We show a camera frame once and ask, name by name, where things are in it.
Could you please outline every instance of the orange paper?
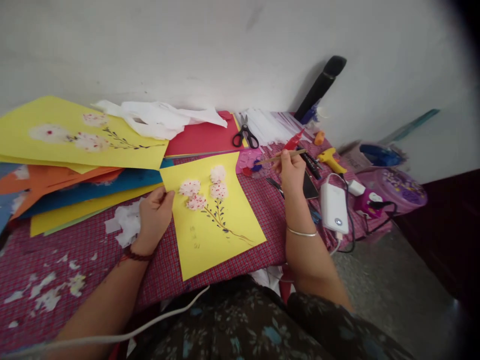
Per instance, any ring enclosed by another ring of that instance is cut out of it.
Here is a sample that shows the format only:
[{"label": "orange paper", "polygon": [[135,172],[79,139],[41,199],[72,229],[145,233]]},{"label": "orange paper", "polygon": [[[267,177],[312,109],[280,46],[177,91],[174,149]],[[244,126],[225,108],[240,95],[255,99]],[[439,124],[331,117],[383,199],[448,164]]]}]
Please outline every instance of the orange paper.
[{"label": "orange paper", "polygon": [[18,179],[15,171],[0,179],[0,195],[18,193],[30,189],[30,179]]},{"label": "orange paper", "polygon": [[118,170],[117,167],[98,167],[84,174],[79,174],[67,167],[28,165],[31,190],[11,218],[18,218],[46,194]]}]

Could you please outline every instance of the forearm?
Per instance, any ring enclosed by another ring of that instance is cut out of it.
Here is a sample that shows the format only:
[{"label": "forearm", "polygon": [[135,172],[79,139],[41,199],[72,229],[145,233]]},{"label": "forearm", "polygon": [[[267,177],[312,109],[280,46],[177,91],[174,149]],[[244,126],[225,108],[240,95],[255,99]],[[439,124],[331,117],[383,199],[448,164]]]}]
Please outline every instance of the forearm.
[{"label": "forearm", "polygon": [[[299,233],[317,231],[303,193],[285,194],[287,226]],[[295,276],[295,287],[307,294],[329,299],[352,310],[335,264],[319,234],[302,236],[286,232],[286,260]]]},{"label": "forearm", "polygon": [[[119,334],[134,310],[147,261],[126,259],[102,283],[66,323],[55,341]],[[49,359],[102,359],[111,345],[86,345],[54,351]]]}]

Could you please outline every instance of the wooden paintbrush handle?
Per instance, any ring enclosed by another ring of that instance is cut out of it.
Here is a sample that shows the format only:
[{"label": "wooden paintbrush handle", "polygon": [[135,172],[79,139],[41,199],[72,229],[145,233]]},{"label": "wooden paintbrush handle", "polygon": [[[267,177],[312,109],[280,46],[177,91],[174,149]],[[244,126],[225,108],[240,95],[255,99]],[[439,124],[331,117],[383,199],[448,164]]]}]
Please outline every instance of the wooden paintbrush handle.
[{"label": "wooden paintbrush handle", "polygon": [[[290,152],[290,157],[295,156],[295,155],[298,155],[298,154],[303,154],[303,153],[306,153],[306,152],[307,152],[306,149],[291,151],[291,152]],[[262,164],[274,162],[274,161],[277,161],[277,160],[280,160],[280,159],[281,159],[280,156],[275,156],[275,157],[272,157],[272,158],[270,158],[270,159],[268,159],[268,160],[259,161],[259,162],[257,162],[255,165],[262,165]]]}]

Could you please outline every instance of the table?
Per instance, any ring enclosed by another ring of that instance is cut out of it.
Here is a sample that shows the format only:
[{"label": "table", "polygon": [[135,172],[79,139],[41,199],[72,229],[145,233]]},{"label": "table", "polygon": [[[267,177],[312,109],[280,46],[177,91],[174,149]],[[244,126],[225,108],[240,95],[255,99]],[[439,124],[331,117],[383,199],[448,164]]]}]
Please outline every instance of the table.
[{"label": "table", "polygon": [[[321,147],[307,142],[301,145],[314,156],[331,147],[327,140]],[[273,145],[266,154],[273,156],[281,148],[281,145]],[[175,163],[181,164],[196,159],[198,158],[178,159]],[[348,167],[341,160],[340,164]],[[319,187],[330,172],[330,168],[325,165],[321,171],[322,180],[314,181],[315,185]],[[272,173],[271,176],[280,183],[280,178],[276,174]],[[352,172],[347,172],[345,179],[349,181],[356,179],[356,176]],[[280,265],[286,261],[284,200],[277,189],[265,179],[253,179],[239,174],[238,180],[268,241],[182,282],[172,221],[143,280],[135,308],[137,312],[160,300],[271,265]],[[343,186],[336,176],[332,176],[330,182]],[[119,205],[129,205],[137,200],[132,199]],[[355,223],[355,236],[359,238],[365,235],[365,222],[352,211],[353,196],[350,195],[348,200]],[[312,202],[314,207],[320,210],[319,202],[317,200]],[[0,258],[0,354],[53,339],[81,303],[116,265],[122,255],[122,249],[115,240],[117,233],[105,234],[104,226],[104,221],[114,216],[115,208],[116,206],[50,236],[38,235],[30,238],[29,220],[22,222],[12,232]],[[387,216],[383,215],[380,219],[370,220],[370,229],[386,219]],[[375,235],[381,236],[390,231],[391,227],[391,223],[388,223]],[[318,230],[326,246],[330,250],[333,249],[336,240],[332,232],[323,228]],[[342,248],[350,246],[351,241],[351,233],[344,236]],[[70,268],[70,261],[76,261],[75,264],[80,267],[75,270]],[[55,272],[56,279],[45,286],[41,294],[80,273],[86,276],[85,286],[81,290],[82,295],[75,297],[66,288],[60,291],[61,298],[52,311],[35,310],[35,299],[29,299],[31,286],[37,285],[52,272]],[[32,274],[36,274],[38,280],[29,285]],[[4,300],[15,291],[22,290],[25,290],[22,298],[4,303]],[[17,322],[18,326],[9,328],[12,322]]]}]

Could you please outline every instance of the red paint tube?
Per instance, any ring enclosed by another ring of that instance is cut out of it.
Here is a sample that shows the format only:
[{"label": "red paint tube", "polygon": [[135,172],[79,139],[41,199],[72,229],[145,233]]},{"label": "red paint tube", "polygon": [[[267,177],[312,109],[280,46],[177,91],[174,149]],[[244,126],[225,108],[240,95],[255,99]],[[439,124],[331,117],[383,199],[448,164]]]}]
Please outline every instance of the red paint tube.
[{"label": "red paint tube", "polygon": [[302,138],[304,130],[305,129],[302,129],[302,131],[300,131],[298,134],[294,135],[290,140],[288,140],[288,142],[283,148],[289,151],[295,150],[299,144],[300,139]]}]

